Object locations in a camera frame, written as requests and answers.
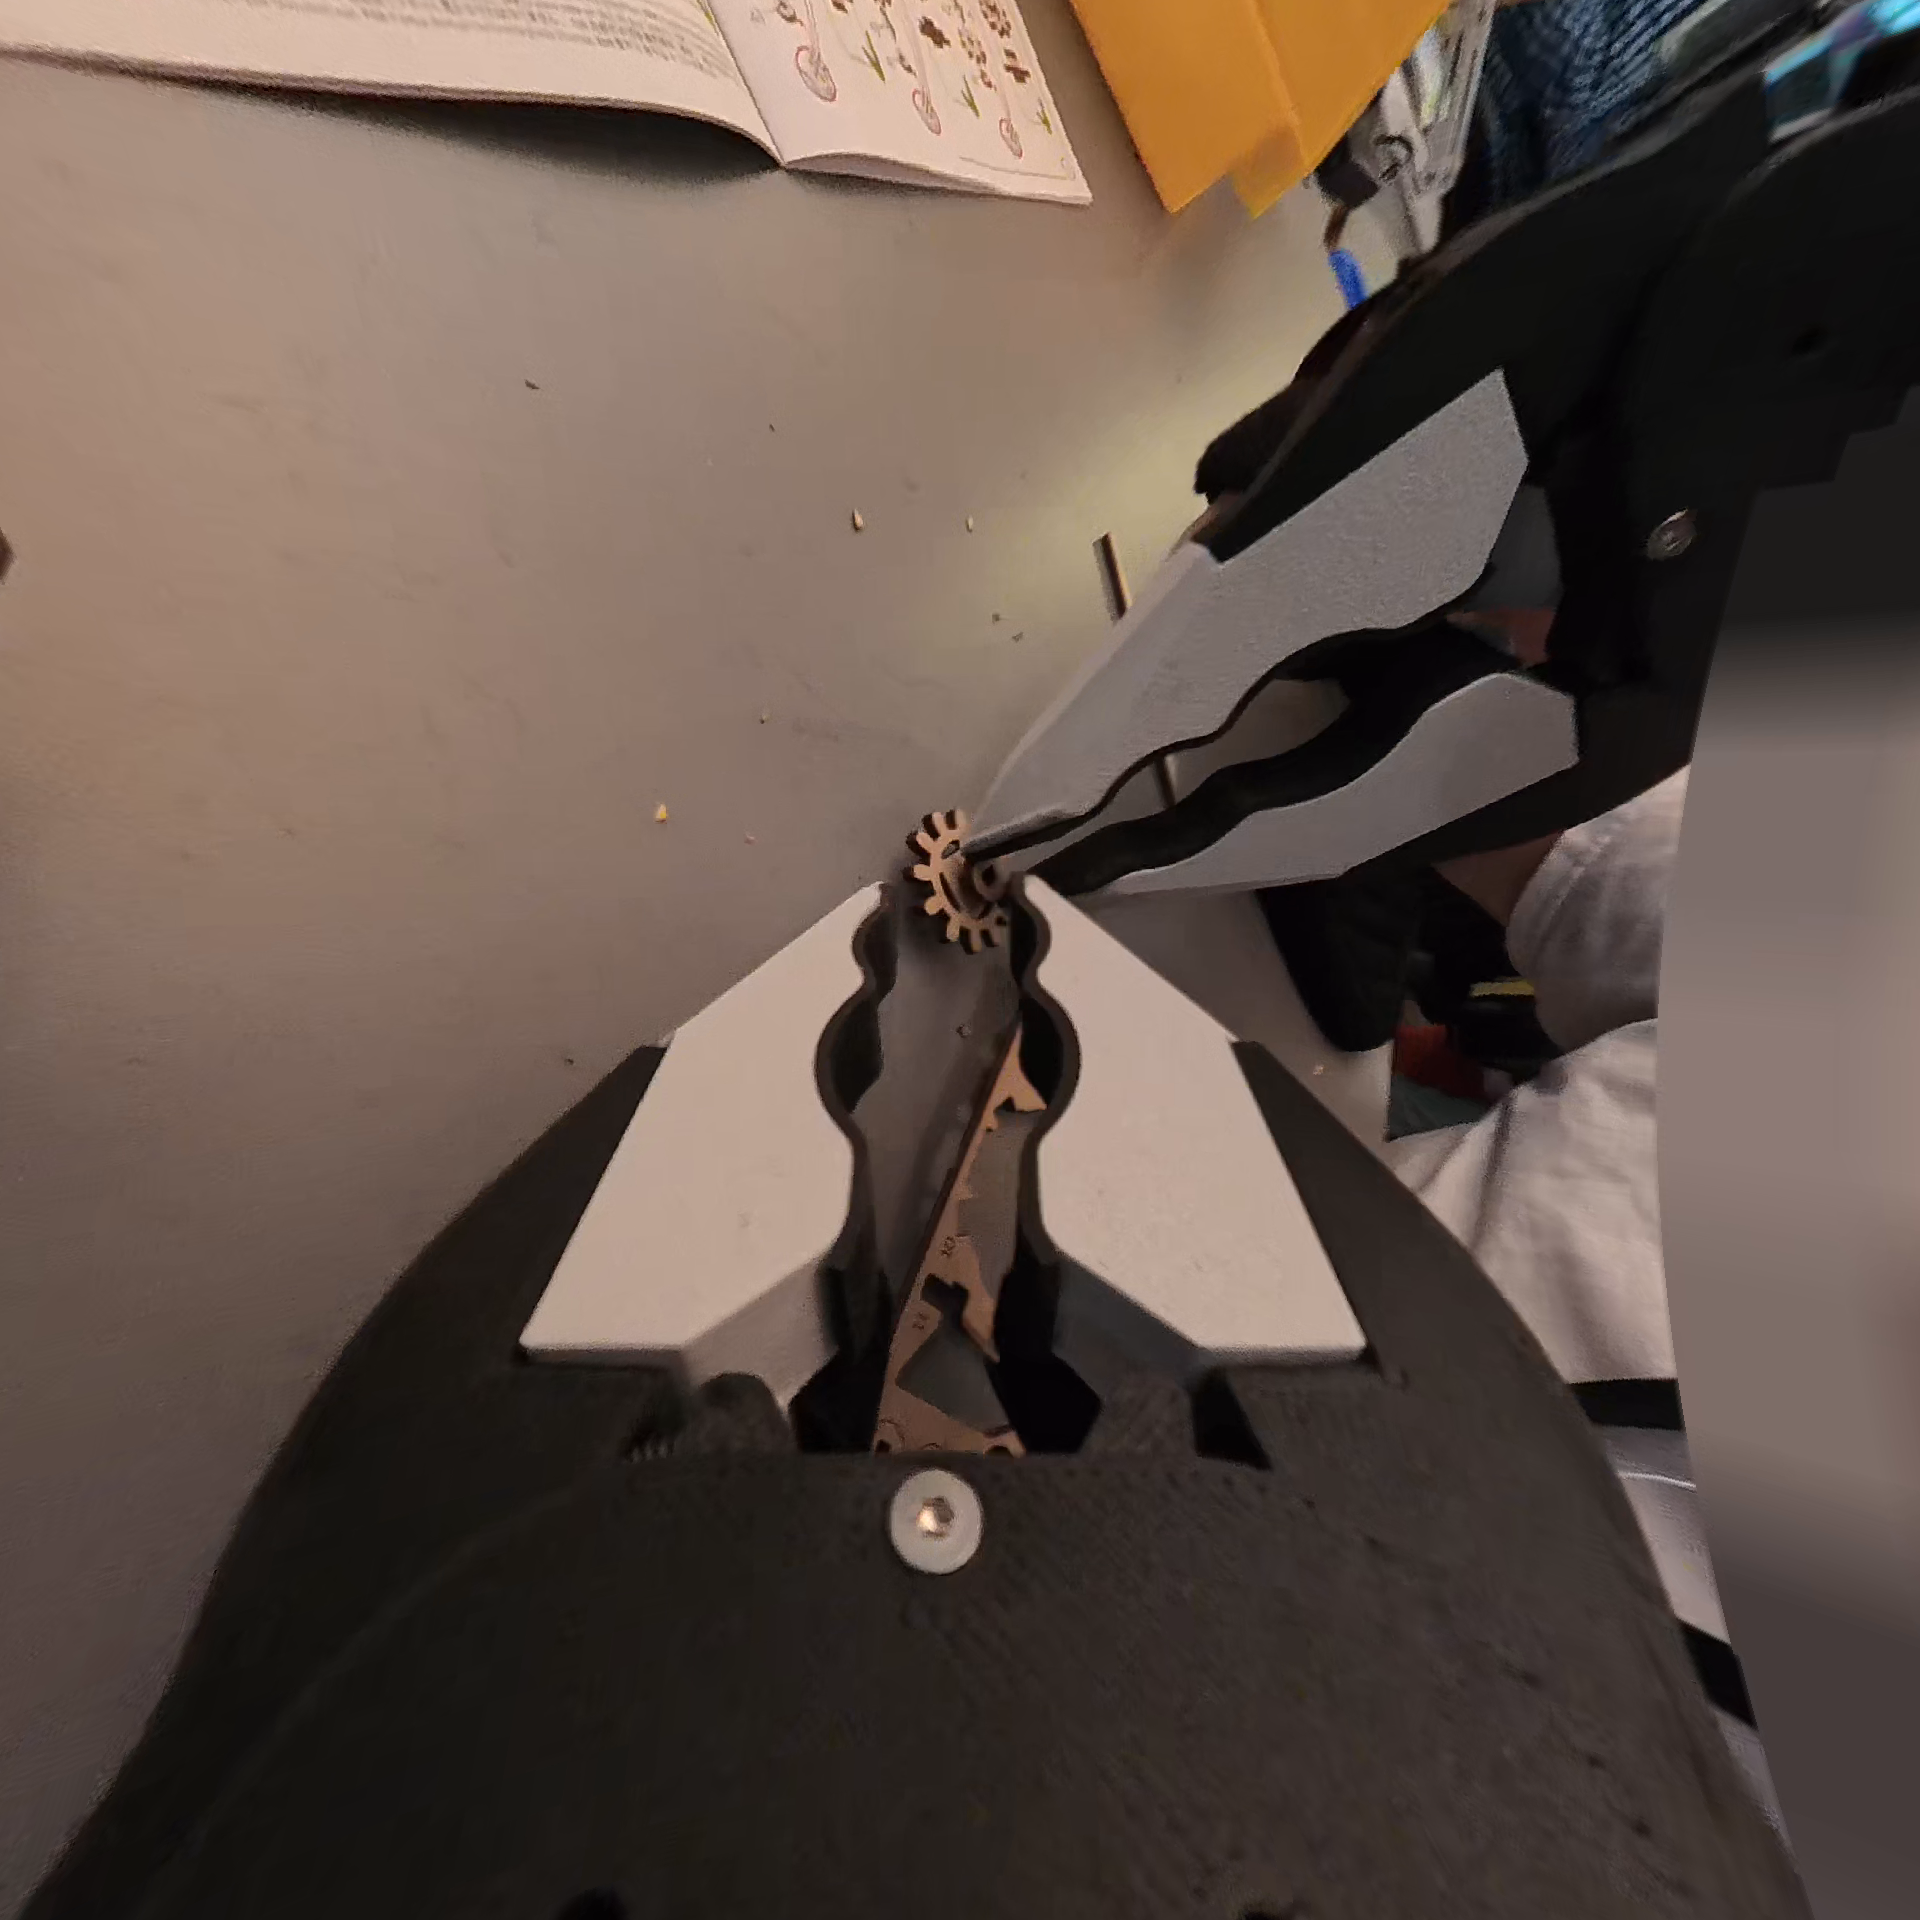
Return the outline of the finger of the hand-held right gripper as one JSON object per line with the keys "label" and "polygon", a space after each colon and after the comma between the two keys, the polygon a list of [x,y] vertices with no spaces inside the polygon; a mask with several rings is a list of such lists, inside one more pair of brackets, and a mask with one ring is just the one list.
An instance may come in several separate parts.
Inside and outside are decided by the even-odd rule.
{"label": "finger of the hand-held right gripper", "polygon": [[1103,824],[1047,852],[1059,896],[1267,896],[1339,882],[1501,792],[1571,772],[1571,700],[1491,671],[1392,734],[1390,700],[1339,709],[1287,759],[1220,765],[1154,816]]}
{"label": "finger of the hand-held right gripper", "polygon": [[974,852],[1069,840],[1147,759],[1220,742],[1287,655],[1451,611],[1481,589],[1517,474],[1517,408],[1491,369],[1240,557],[1173,544],[996,772]]}

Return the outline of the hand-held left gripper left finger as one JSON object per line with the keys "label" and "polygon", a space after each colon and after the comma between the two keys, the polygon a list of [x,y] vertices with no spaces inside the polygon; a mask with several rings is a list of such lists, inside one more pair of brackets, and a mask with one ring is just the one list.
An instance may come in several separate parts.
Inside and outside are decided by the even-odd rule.
{"label": "hand-held left gripper left finger", "polygon": [[822,1100],[822,1035],[873,984],[855,933],[877,913],[855,886],[662,1044],[515,1330],[529,1365],[762,1381],[775,1410],[833,1365],[822,1255],[855,1215],[855,1144]]}

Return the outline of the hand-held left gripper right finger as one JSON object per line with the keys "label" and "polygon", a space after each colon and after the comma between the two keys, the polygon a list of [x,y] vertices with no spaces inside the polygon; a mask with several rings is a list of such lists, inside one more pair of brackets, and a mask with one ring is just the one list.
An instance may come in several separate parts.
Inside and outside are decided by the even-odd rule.
{"label": "hand-held left gripper right finger", "polygon": [[1245,913],[1090,913],[1020,886],[1020,1013],[1044,1124],[1020,1159],[1020,1266],[999,1293],[999,1400],[1020,1440],[1090,1449],[1122,1396],[1224,1369],[1364,1365],[1357,1304],[1254,1100],[1287,1066],[1235,1027],[1280,963]]}

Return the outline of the laser-cut wooden parts sheet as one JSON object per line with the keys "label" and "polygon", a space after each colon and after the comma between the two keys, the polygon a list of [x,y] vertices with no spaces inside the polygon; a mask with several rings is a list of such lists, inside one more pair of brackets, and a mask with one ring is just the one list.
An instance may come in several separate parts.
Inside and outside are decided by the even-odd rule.
{"label": "laser-cut wooden parts sheet", "polygon": [[935,1228],[914,1242],[914,1269],[903,1286],[886,1369],[877,1369],[877,1429],[873,1429],[877,1457],[927,1457],[927,1449],[1022,1457],[996,1381],[988,1381],[988,1417],[952,1417],[952,1410],[942,1410],[935,1396],[909,1390],[909,1365],[942,1330],[952,1330],[975,1365],[996,1365],[996,1293],[999,1293],[999,1281],[988,1281],[975,1242],[961,1235],[961,1204],[974,1204],[974,1173],[975,1173],[988,1130],[999,1124],[999,1107],[1009,1119],[1047,1107],[1047,1096],[1020,1066],[1020,1044],[1022,1044],[1022,1015],[1009,1015],[1009,1044],[999,1044],[975,1100],[974,1100],[952,1173],[951,1173],[951,1189],[935,1204]]}

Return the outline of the small wooden gear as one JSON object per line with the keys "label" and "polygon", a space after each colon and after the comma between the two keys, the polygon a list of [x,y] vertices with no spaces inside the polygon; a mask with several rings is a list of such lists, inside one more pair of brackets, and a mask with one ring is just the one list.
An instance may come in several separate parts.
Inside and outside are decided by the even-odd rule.
{"label": "small wooden gear", "polygon": [[996,862],[974,862],[961,840],[974,840],[961,807],[927,807],[903,882],[914,886],[914,913],[951,945],[988,953],[1009,941],[1009,902]]}

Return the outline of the yellow plastic bin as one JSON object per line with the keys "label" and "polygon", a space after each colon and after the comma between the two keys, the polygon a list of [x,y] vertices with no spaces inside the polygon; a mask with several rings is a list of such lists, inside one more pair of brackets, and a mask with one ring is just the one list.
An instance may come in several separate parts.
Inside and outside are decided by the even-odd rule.
{"label": "yellow plastic bin", "polygon": [[1280,204],[1451,12],[1441,0],[1069,0],[1122,137],[1183,212],[1235,182]]}

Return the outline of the paper instruction booklet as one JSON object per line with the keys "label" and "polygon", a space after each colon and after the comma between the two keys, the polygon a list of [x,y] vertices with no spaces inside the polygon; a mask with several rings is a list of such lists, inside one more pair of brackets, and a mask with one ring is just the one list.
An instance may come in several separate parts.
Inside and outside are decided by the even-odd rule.
{"label": "paper instruction booklet", "polygon": [[11,0],[0,50],[349,101],[640,111],[742,134],[775,171],[1096,200],[999,0]]}

